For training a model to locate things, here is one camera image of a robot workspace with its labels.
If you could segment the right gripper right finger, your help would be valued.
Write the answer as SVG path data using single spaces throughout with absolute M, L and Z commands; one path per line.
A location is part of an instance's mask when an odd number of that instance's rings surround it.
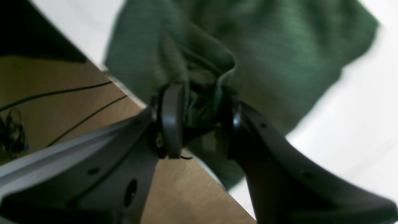
M 226 157 L 243 170 L 259 224 L 393 224 L 396 204 L 337 177 L 295 149 L 223 88 Z

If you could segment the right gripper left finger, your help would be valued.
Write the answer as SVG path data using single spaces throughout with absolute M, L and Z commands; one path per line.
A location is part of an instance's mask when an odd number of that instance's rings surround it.
M 1 217 L 18 224 L 138 224 L 160 159 L 183 148 L 184 87 L 140 114 L 1 167 Z

